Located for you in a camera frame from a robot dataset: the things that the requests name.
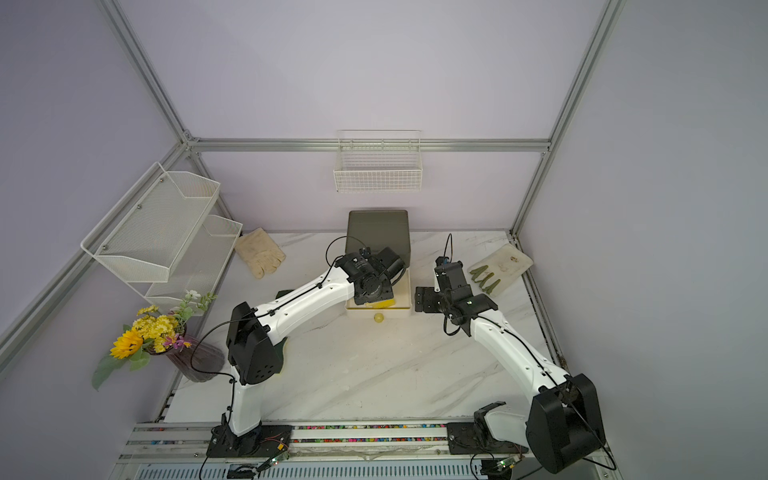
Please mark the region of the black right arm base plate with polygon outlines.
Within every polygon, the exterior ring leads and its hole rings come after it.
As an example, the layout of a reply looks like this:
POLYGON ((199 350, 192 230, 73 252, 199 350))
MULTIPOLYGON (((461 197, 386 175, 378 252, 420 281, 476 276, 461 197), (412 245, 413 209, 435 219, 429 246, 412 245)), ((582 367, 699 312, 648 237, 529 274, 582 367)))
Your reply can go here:
POLYGON ((496 439, 491 434, 485 417, 491 410, 505 405, 505 402, 488 404, 473 413, 473 420, 471 422, 447 423, 447 442, 450 454, 528 453, 528 447, 496 439))

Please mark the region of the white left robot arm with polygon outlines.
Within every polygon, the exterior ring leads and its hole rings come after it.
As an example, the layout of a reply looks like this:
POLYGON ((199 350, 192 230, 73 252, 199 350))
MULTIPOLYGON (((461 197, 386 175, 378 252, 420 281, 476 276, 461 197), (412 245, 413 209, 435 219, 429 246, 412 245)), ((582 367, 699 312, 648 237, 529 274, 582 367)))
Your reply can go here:
POLYGON ((282 370, 287 338, 325 310, 353 300, 358 306, 394 298, 406 270, 392 249, 368 247, 334 259, 319 277, 283 297, 251 307, 243 302, 231 315, 226 339, 234 377, 229 431, 243 437, 261 425, 261 384, 282 370))

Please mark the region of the olive white yellow drawer cabinet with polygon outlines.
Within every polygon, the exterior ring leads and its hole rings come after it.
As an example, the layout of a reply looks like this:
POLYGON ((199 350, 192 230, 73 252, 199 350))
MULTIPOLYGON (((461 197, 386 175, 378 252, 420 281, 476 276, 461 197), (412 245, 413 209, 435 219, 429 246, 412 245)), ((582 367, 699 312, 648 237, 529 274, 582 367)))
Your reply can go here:
POLYGON ((390 248, 409 268, 411 239, 409 215, 406 210, 353 210, 349 212, 345 252, 364 246, 378 253, 390 248))

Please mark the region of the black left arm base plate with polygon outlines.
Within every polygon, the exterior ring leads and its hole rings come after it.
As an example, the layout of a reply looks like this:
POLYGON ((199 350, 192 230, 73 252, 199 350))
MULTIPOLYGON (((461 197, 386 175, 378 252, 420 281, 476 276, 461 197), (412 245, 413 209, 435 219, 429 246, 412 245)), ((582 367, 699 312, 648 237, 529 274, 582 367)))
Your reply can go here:
POLYGON ((294 427, 264 425, 235 435, 226 421, 211 430, 206 456, 209 458, 273 458, 289 449, 294 427))

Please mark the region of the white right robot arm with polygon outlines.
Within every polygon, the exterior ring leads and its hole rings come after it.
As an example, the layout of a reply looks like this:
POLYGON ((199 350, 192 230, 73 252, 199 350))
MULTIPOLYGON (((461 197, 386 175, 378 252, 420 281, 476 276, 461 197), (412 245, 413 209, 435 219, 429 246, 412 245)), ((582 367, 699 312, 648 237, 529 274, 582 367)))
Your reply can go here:
POLYGON ((528 448, 556 474, 606 447, 597 389, 584 374, 572 375, 548 360, 506 320, 486 294, 474 294, 463 264, 440 256, 435 284, 415 290, 415 310, 440 314, 444 324, 482 345, 510 375, 528 404, 525 414, 496 402, 478 411, 490 436, 528 448))

